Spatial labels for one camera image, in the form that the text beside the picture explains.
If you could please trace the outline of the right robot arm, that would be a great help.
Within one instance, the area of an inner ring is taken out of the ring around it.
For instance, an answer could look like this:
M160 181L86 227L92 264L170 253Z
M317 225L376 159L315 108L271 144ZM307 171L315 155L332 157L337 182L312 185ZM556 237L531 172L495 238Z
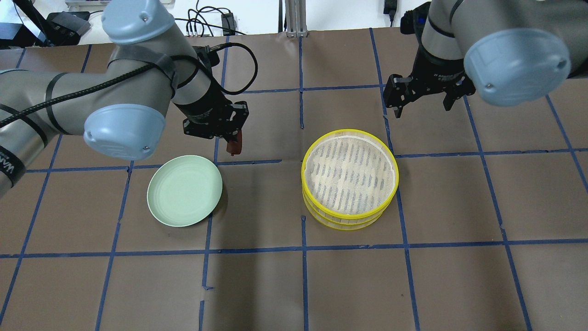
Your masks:
M418 50L407 77L392 74L387 108L444 93L443 107L477 93L511 107L587 77L588 5L585 0L431 0L407 11L400 29Z

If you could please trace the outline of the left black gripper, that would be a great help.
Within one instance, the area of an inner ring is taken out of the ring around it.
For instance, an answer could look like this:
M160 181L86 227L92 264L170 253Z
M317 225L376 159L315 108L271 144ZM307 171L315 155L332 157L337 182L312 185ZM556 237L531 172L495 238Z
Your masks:
M245 101L231 102L221 91L212 90L200 100L177 103L177 107L186 117L185 134L205 139L242 140L241 131L249 115Z

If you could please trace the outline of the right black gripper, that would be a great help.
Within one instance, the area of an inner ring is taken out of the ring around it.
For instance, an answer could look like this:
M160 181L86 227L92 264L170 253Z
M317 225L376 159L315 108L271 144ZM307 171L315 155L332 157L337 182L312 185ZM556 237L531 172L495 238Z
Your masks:
M445 93L443 107L450 111L464 96L472 96L476 87L464 69L464 59L440 58L425 46L418 46L413 69L407 77L391 74L383 97L387 108L392 108L396 119L403 108L423 96Z

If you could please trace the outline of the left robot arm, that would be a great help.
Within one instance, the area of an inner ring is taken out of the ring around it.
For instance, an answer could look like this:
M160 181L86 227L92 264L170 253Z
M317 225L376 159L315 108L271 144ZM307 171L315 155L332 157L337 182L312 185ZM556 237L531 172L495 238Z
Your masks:
M192 46L159 0L113 0L102 27L115 44L104 74L1 71L2 195L59 134L116 159L149 159L170 103L185 115L185 134L242 152L249 109L227 96L244 89L226 90L212 74L215 52L234 43Z

